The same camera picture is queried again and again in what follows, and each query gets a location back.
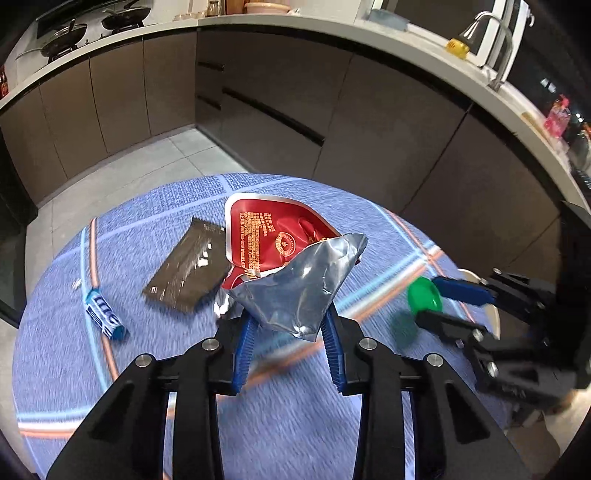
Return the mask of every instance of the yellow sponge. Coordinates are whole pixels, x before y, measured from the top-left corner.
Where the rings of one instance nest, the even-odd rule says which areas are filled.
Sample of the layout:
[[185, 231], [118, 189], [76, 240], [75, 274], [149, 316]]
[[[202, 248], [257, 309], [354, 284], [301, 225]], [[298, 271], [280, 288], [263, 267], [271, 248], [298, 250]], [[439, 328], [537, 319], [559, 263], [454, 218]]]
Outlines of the yellow sponge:
[[449, 42], [447, 42], [445, 49], [452, 55], [455, 55], [457, 58], [462, 60], [466, 59], [466, 55], [470, 51], [470, 47], [464, 42], [459, 41], [457, 38], [452, 38]]

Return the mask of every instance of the screw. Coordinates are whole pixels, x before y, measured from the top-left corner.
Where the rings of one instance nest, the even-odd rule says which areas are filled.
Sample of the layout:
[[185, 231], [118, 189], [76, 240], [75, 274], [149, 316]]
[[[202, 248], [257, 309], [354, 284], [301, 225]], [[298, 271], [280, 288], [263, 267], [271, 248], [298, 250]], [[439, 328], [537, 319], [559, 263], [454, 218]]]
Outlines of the screw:
[[481, 341], [484, 340], [484, 335], [477, 328], [475, 328], [474, 330], [472, 330], [472, 336], [474, 337], [474, 340], [476, 340], [477, 342], [481, 342]]
[[486, 365], [486, 369], [488, 370], [488, 374], [492, 378], [496, 378], [499, 376], [499, 368], [496, 366], [496, 363], [488, 362], [488, 364]]
[[427, 362], [429, 362], [429, 365], [434, 367], [440, 367], [443, 365], [443, 357], [441, 355], [437, 355], [436, 353], [431, 353], [427, 357]]
[[135, 357], [135, 364], [140, 368], [147, 367], [150, 363], [152, 363], [152, 357], [147, 353], [142, 353]]
[[208, 352], [211, 352], [213, 350], [217, 350], [217, 348], [220, 346], [220, 342], [218, 342], [215, 338], [206, 338], [203, 343], [201, 344], [201, 347], [203, 348], [203, 350], [207, 350]]
[[359, 346], [363, 350], [374, 350], [378, 346], [378, 343], [373, 338], [365, 337], [359, 341]]

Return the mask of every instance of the floor tile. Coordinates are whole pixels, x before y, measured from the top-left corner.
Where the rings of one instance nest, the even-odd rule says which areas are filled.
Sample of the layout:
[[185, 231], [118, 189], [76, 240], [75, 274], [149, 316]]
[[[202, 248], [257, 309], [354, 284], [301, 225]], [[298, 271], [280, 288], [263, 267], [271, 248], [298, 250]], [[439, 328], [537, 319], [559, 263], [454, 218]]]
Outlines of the floor tile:
[[183, 153], [169, 138], [160, 139], [118, 157], [53, 199], [53, 229], [63, 225], [86, 206], [183, 157]]
[[170, 140], [183, 152], [185, 157], [215, 147], [215, 143], [196, 128], [173, 135]]
[[171, 183], [174, 181], [188, 180], [200, 177], [201, 174], [189, 160], [181, 158], [176, 162], [166, 165], [158, 170], [152, 171], [143, 177], [136, 179], [124, 187], [110, 193], [98, 202], [79, 210], [68, 221], [53, 231], [53, 254], [57, 255], [60, 250], [94, 217], [108, 212], [117, 205], [121, 205], [138, 195], [150, 190]]
[[213, 147], [187, 157], [203, 175], [247, 171], [220, 147]]
[[53, 259], [51, 212], [53, 202], [39, 209], [39, 215], [27, 227], [25, 241], [25, 288], [29, 296]]
[[12, 397], [12, 354], [18, 330], [0, 320], [0, 430], [25, 466], [35, 471], [18, 431], [17, 415]]

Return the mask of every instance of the kitchen counter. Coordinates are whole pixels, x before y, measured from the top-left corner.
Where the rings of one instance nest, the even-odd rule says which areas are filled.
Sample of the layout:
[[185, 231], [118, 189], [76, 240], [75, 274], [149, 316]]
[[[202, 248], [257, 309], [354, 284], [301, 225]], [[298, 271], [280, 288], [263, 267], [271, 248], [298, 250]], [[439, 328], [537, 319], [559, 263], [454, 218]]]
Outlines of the kitchen counter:
[[434, 74], [483, 107], [519, 139], [538, 160], [567, 201], [591, 211], [568, 171], [564, 152], [551, 147], [547, 140], [521, 116], [522, 113], [529, 112], [539, 121], [541, 120], [539, 111], [511, 85], [503, 85], [498, 93], [493, 92], [486, 86], [488, 78], [485, 70], [445, 52], [443, 49], [444, 39], [421, 31], [420, 28], [414, 26], [411, 26], [410, 31], [402, 32], [362, 20], [348, 24], [298, 15], [229, 15], [150, 25], [79, 47], [76, 51], [41, 68], [14, 87], [7, 97], [0, 100], [0, 111], [29, 86], [50, 75], [56, 69], [62, 68], [79, 57], [88, 55], [94, 50], [143, 35], [166, 31], [172, 33], [174, 30], [183, 28], [207, 28], [220, 25], [267, 25], [333, 35], [392, 54]]

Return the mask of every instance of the cabinet door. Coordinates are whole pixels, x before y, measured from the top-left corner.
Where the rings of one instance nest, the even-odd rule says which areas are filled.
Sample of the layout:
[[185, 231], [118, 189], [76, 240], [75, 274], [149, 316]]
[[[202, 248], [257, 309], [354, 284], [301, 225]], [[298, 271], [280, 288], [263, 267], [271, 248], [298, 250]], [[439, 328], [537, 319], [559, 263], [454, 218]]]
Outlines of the cabinet door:
[[215, 141], [220, 141], [222, 129], [222, 86], [230, 42], [225, 31], [201, 31], [197, 37], [195, 123]]
[[222, 135], [222, 104], [197, 94], [195, 123], [206, 135], [219, 142]]
[[524, 252], [558, 210], [519, 158], [468, 115], [402, 216], [460, 268], [489, 275]]
[[320, 147], [270, 116], [228, 95], [222, 142], [252, 171], [311, 178]]
[[90, 59], [96, 112], [110, 154], [150, 137], [142, 42]]
[[0, 116], [12, 163], [33, 202], [39, 203], [66, 182], [41, 104], [39, 88]]
[[283, 35], [225, 34], [234, 48], [224, 85], [326, 136], [352, 54]]
[[89, 61], [68, 68], [39, 89], [57, 154], [68, 178], [106, 158]]
[[463, 114], [418, 80], [355, 56], [314, 179], [400, 212]]
[[557, 218], [506, 269], [530, 278], [556, 283], [560, 270], [560, 218]]
[[152, 135], [195, 123], [197, 32], [144, 40], [146, 103]]

